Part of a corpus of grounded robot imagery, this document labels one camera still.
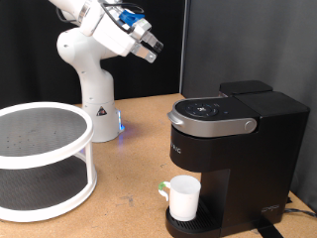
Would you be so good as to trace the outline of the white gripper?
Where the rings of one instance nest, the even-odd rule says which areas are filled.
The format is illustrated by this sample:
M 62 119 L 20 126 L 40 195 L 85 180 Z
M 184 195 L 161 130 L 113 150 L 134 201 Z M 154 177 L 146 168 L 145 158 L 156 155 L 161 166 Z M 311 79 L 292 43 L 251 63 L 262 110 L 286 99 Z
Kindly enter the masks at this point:
M 103 15 L 97 25 L 93 38 L 111 52 L 122 57 L 125 57 L 131 51 L 135 56 L 150 63 L 153 63 L 157 58 L 155 53 L 145 48 L 142 44 L 136 43 L 131 36 L 122 31 L 107 14 Z M 163 43 L 150 31 L 146 31 L 143 34 L 142 40 L 158 54 L 163 49 Z

